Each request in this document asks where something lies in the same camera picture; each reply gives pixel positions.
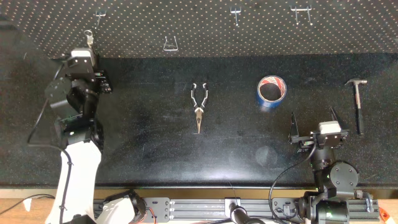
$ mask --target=black work surface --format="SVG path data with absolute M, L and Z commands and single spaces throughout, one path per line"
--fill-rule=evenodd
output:
M 56 65 L 44 59 L 3 60 L 1 78 L 1 187 L 56 187 L 59 152 L 26 147 L 26 137 Z M 114 87 L 102 95 L 98 118 L 105 145 L 98 187 L 270 187 L 302 160 L 289 145 L 290 114 L 308 135 L 330 121 L 335 108 L 351 132 L 339 159 L 359 169 L 360 187 L 398 187 L 397 55 L 295 55 L 231 58 L 102 59 Z M 272 111 L 256 101 L 258 81 L 278 75 L 287 95 Z M 365 137 L 356 134 L 350 78 L 359 87 Z M 201 134 L 190 99 L 191 84 L 207 82 Z M 203 89 L 197 89 L 197 98 Z M 33 142 L 56 142 L 50 108 Z M 280 187 L 313 187 L 309 163 L 283 178 Z

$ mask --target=pegboard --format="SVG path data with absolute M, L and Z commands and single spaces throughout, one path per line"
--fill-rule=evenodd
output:
M 311 7 L 297 13 L 290 7 Z M 1 12 L 50 58 L 95 33 L 102 57 L 398 52 L 395 0 L 2 0 Z M 241 9 L 238 24 L 230 12 Z M 97 11 L 106 11 L 99 21 Z M 164 51 L 165 38 L 178 50 Z

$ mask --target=blue tape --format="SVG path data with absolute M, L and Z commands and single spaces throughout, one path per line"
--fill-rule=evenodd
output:
M 278 86 L 278 88 L 280 90 L 280 98 L 278 100 L 274 100 L 274 101 L 267 100 L 264 98 L 264 96 L 261 95 L 260 87 L 267 83 L 273 83 Z M 281 77 L 278 77 L 275 75 L 270 75 L 270 76 L 262 78 L 262 80 L 259 82 L 259 84 L 257 86 L 257 100 L 261 106 L 264 106 L 267 108 L 275 108 L 278 105 L 280 105 L 282 100 L 285 98 L 286 91 L 287 91 L 287 88 L 286 88 L 285 81 L 283 79 L 281 79 Z

